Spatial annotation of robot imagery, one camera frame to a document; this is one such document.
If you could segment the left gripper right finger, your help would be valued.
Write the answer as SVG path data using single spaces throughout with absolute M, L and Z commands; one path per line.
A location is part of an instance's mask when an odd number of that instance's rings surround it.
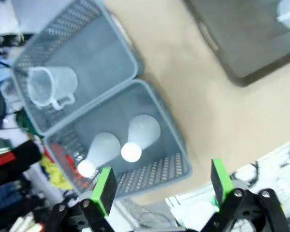
M 230 232 L 239 220 L 247 220 L 255 232 L 288 232 L 289 226 L 276 192 L 271 188 L 257 194 L 236 188 L 222 162 L 211 160 L 211 182 L 219 205 L 203 232 Z

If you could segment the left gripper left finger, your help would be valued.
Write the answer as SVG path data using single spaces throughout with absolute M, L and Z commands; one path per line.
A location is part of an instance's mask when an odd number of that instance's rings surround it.
M 114 229 L 105 219 L 109 215 L 117 190 L 115 174 L 111 167 L 102 169 L 93 189 L 82 194 L 83 199 L 74 206 L 64 203 L 53 206 L 47 220 L 48 232 L 112 232 Z

